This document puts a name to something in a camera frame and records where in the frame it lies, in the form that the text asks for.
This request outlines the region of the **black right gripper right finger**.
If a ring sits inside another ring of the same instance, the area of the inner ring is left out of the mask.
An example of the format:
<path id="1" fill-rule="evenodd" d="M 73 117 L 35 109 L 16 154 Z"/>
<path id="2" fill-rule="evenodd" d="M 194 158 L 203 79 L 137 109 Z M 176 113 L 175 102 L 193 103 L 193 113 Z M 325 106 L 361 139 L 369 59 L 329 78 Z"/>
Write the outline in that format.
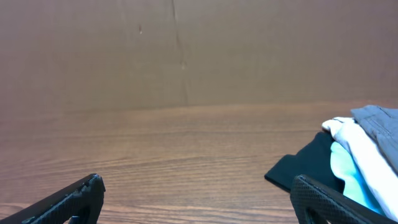
<path id="1" fill-rule="evenodd" d="M 397 224 L 306 175 L 294 177 L 290 201 L 300 224 Z"/>

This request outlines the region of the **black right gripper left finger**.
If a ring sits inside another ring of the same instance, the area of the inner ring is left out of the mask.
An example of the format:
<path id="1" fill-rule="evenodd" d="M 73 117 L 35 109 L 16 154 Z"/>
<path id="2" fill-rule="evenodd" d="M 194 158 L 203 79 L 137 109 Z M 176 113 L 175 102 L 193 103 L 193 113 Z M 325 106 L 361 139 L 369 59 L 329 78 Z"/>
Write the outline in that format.
<path id="1" fill-rule="evenodd" d="M 106 189 L 90 174 L 35 204 L 1 220 L 1 224 L 96 224 Z"/>

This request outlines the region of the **grey shorts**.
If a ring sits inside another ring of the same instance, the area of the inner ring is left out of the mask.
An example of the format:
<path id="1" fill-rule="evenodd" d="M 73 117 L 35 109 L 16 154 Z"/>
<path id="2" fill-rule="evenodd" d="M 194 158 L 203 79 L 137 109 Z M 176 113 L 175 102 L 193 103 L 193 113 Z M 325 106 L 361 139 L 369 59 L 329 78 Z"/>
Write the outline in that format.
<path id="1" fill-rule="evenodd" d="M 352 109 L 351 114 L 397 174 L 397 108 L 367 105 Z"/>

